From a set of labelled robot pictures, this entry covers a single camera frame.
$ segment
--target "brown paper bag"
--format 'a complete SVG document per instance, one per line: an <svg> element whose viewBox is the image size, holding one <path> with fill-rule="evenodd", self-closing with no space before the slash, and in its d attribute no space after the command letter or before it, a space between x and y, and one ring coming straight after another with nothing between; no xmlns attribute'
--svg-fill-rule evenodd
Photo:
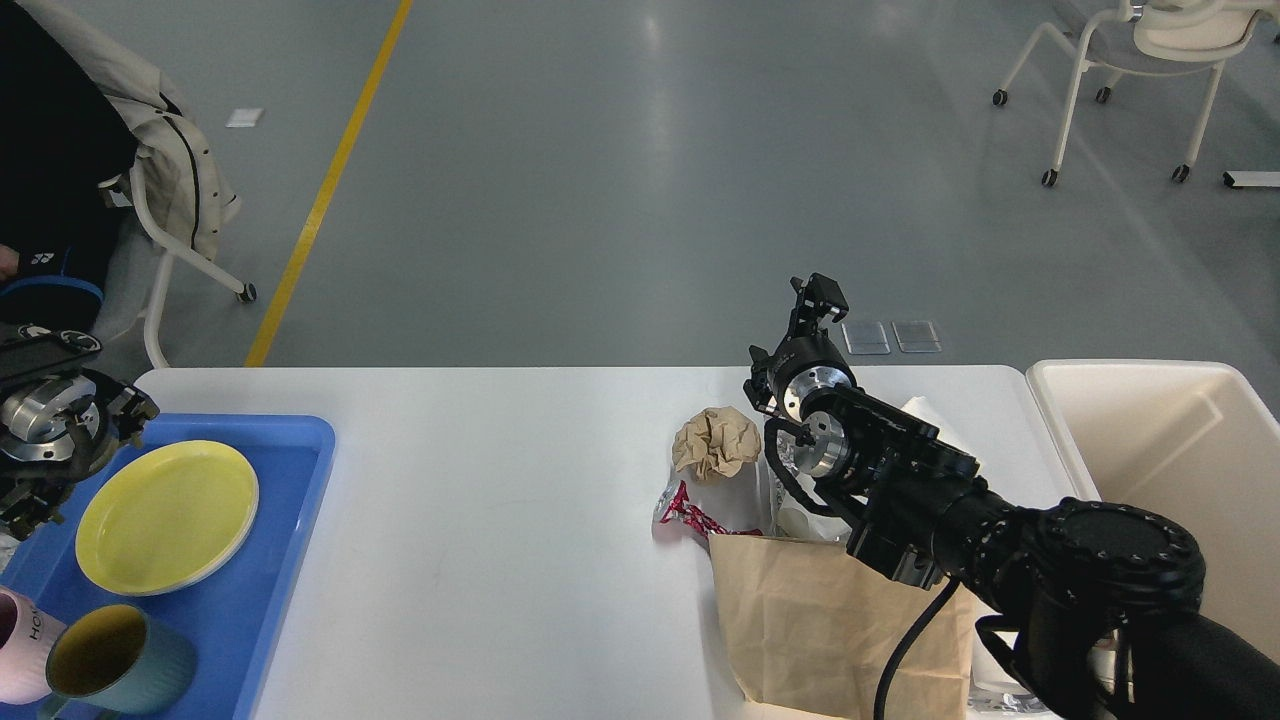
<svg viewBox="0 0 1280 720"><path fill-rule="evenodd" d="M837 544L712 536L721 630L748 700L872 716L876 683L931 592L893 583ZM960 589L911 646L886 715L963 720L974 598Z"/></svg>

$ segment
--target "beige jacket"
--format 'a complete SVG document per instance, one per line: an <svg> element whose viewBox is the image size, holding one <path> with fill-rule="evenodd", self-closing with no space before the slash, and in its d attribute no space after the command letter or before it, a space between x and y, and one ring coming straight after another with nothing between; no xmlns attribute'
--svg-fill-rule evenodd
<svg viewBox="0 0 1280 720"><path fill-rule="evenodd" d="M239 199L184 113L182 92L159 68L61 4L18 4L79 64L138 138L137 161L156 224L212 260L218 233L239 210Z"/></svg>

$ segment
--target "blue tray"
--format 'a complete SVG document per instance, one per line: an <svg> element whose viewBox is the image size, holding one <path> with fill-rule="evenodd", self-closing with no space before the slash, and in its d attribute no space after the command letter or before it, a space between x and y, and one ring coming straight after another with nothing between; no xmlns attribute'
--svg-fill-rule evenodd
<svg viewBox="0 0 1280 720"><path fill-rule="evenodd" d="M232 717L253 712L284 610L302 565L333 464L329 423L305 415L177 415L147 423L143 448L119 451L105 470L82 482L63 505L67 521L45 525L14 553L0 584L70 624L113 602L129 602L196 644L196 678L182 700L146 717ZM155 597L109 593L76 561L76 528L84 507L116 470L148 450L186 439L212 439L241 451L259 480L259 507L241 550L209 578ZM38 702L0 705L0 719L32 719ZM86 711L82 705L77 710ZM84 716L92 717L92 712Z"/></svg>

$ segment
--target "yellow floor line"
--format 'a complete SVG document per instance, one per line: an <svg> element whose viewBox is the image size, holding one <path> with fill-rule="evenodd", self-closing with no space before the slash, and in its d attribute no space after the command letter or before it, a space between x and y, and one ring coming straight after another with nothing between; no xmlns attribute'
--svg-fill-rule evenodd
<svg viewBox="0 0 1280 720"><path fill-rule="evenodd" d="M325 173L324 182L320 183L320 192L316 193L316 201L311 205L311 213L302 225L298 242L293 246L293 255L289 256L289 263L284 266L280 284L276 286L275 295L271 296L271 305L266 309L266 316L262 318L262 324L257 328L257 337L253 338L253 346L250 347L248 357L244 359L246 368L261 368L262 363L266 361L266 354L271 351L275 332L280 328L280 320L284 318L284 310L289 306L289 299L293 297L293 288L298 284L298 278L302 277L302 266L307 264L316 233L320 232L320 224L324 223L324 215L329 210L329 201L333 200L338 181L342 179L342 172L347 168L347 159L356 145L356 138L360 137L360 128L365 124L369 105L372 104L374 95L378 94L378 85L383 81L383 70L387 69L387 63L396 50L396 41L399 40L404 18L408 17L408 10L412 6L413 0L401 0L399 9L396 10L396 17L392 19L392 27L387 29L387 37L383 38L378 59L374 60L374 67L369 70L365 88L360 92L356 109L351 111L347 129L343 131L338 150L334 151L333 160L329 163L329 172Z"/></svg>

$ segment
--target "teal mug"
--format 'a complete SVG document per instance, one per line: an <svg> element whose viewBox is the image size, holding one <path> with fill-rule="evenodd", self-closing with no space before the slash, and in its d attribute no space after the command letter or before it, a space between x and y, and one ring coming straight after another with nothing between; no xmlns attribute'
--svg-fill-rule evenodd
<svg viewBox="0 0 1280 720"><path fill-rule="evenodd" d="M56 720L72 701L102 708L97 720L169 707L196 674L191 641L132 605L99 607L67 628L49 653L54 691L40 720Z"/></svg>

